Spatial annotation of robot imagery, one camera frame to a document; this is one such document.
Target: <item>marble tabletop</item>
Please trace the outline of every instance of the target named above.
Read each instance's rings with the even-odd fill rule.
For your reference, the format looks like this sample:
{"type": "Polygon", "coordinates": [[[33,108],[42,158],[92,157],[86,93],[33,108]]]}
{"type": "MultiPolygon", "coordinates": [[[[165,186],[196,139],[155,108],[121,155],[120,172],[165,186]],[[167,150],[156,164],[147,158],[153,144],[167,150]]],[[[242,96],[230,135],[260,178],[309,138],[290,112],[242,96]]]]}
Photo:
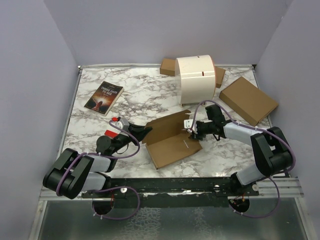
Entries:
{"type": "MultiPolygon", "coordinates": [[[[245,123],[246,121],[219,99],[219,94],[239,77],[244,77],[257,86],[252,68],[248,66],[224,67],[224,69],[226,72],[222,86],[216,89],[213,100],[226,108],[234,119],[245,123]]],[[[63,149],[72,148],[79,153],[94,152],[98,137],[103,135],[107,129],[114,131],[108,124],[112,117],[125,117],[136,125],[145,125],[151,120],[184,109],[189,109],[190,117],[192,117],[196,106],[181,108],[176,97],[175,86],[175,78],[161,75],[159,68],[83,69],[63,149]],[[103,81],[124,87],[123,93],[107,116],[84,107],[103,81]]],[[[197,120],[206,119],[205,108],[199,108],[197,120]]],[[[268,119],[265,118],[258,126],[269,128],[268,119]]],[[[108,175],[114,178],[224,177],[254,162],[251,146],[239,141],[231,139],[216,141],[211,135],[200,144],[203,149],[196,154],[158,170],[143,144],[135,156],[119,159],[114,170],[108,175]]],[[[124,154],[129,155],[135,150],[136,147],[130,144],[124,154]]]]}

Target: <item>gray floor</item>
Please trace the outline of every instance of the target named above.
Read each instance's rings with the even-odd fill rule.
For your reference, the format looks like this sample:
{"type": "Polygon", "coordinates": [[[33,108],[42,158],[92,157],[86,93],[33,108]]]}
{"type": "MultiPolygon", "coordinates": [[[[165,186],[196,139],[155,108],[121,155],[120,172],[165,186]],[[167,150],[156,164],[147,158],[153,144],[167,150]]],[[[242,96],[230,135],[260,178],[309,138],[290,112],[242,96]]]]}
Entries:
{"type": "MultiPolygon", "coordinates": [[[[275,199],[254,199],[248,213],[264,214],[275,199]]],[[[142,208],[129,220],[93,217],[90,201],[49,201],[41,240],[305,240],[293,198],[264,219],[239,216],[230,208],[142,208]]]]}

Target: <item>brown box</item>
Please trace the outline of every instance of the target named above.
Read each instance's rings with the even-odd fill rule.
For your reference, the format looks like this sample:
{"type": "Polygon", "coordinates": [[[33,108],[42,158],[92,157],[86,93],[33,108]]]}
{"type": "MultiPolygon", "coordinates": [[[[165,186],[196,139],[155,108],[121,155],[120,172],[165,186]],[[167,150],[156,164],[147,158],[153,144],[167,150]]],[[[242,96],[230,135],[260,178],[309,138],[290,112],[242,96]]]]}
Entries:
{"type": "Polygon", "coordinates": [[[175,76],[175,59],[164,58],[161,67],[160,67],[160,74],[168,75],[168,76],[175,76]]]}
{"type": "Polygon", "coordinates": [[[202,149],[198,140],[190,139],[184,129],[189,110],[180,111],[148,122],[152,127],[142,143],[145,143],[156,169],[195,154],[202,149]]]}
{"type": "Polygon", "coordinates": [[[219,98],[252,126],[260,123],[278,106],[275,100],[244,77],[222,90],[219,98]]]}
{"type": "Polygon", "coordinates": [[[224,80],[226,70],[220,67],[215,67],[215,87],[220,88],[222,85],[222,81],[224,80]]]}

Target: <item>book cover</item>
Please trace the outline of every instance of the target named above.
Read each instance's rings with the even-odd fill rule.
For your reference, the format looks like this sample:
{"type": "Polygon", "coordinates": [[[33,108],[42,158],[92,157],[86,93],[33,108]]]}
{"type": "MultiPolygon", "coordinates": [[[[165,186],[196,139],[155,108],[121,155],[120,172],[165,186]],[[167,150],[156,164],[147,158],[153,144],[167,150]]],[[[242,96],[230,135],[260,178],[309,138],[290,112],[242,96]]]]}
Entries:
{"type": "Polygon", "coordinates": [[[90,97],[84,107],[97,113],[107,115],[123,90],[124,88],[122,86],[113,85],[104,81],[94,92],[92,97],[90,97]]]}

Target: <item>wall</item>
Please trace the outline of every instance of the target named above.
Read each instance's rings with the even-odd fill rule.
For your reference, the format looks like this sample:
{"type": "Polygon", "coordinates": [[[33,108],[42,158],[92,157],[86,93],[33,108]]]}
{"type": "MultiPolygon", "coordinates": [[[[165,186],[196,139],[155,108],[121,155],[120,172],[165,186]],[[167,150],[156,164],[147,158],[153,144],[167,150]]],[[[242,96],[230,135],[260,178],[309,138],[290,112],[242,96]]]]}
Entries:
{"type": "Polygon", "coordinates": [[[2,1],[0,33],[0,239],[25,240],[78,69],[41,0],[2,1]]]}
{"type": "Polygon", "coordinates": [[[272,123],[292,146],[308,209],[320,236],[320,1],[294,0],[256,67],[259,86],[279,102],[272,123]]]}
{"type": "Polygon", "coordinates": [[[80,65],[257,64],[291,0],[44,0],[80,65]]]}

